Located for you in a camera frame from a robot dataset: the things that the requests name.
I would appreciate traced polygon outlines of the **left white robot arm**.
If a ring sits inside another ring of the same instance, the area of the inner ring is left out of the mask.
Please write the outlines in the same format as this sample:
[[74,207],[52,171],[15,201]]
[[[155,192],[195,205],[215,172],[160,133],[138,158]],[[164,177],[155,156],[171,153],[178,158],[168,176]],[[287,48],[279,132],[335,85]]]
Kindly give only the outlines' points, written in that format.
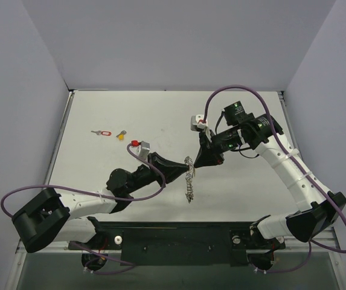
[[83,242],[96,249],[102,245],[104,234],[94,228],[88,216],[122,211],[134,201],[131,193],[153,182],[163,189],[188,170],[188,165],[169,161],[153,152],[134,172],[115,169],[106,187],[99,192],[65,189],[61,193],[56,191],[56,186],[45,188],[11,220],[28,253],[62,240]]

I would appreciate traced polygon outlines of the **silver spiked keyring disc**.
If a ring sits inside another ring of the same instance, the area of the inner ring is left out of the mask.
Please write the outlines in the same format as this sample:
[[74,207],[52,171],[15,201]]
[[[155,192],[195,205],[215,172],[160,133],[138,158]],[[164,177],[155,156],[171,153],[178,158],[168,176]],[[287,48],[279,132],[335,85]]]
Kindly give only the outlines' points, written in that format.
[[186,194],[185,197],[190,204],[194,199],[194,189],[193,189],[193,178],[192,171],[194,169],[193,160],[186,156],[184,159],[184,164],[188,166],[188,171],[185,173],[185,182],[186,182]]

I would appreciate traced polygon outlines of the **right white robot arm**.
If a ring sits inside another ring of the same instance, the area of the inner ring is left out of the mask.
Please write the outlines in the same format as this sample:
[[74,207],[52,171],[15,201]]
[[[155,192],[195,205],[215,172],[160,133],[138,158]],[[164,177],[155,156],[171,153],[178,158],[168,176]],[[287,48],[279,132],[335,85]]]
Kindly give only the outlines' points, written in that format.
[[199,132],[200,142],[194,167],[221,165],[225,152],[246,144],[268,162],[298,209],[295,213],[265,216],[251,224],[249,240],[254,246],[263,247],[280,236],[293,236],[307,242],[333,225],[339,217],[336,209],[346,204],[345,196],[341,192],[332,193],[313,175],[274,118],[248,114],[240,102],[225,107],[222,117],[229,129],[215,134],[203,115],[192,116],[191,130]]

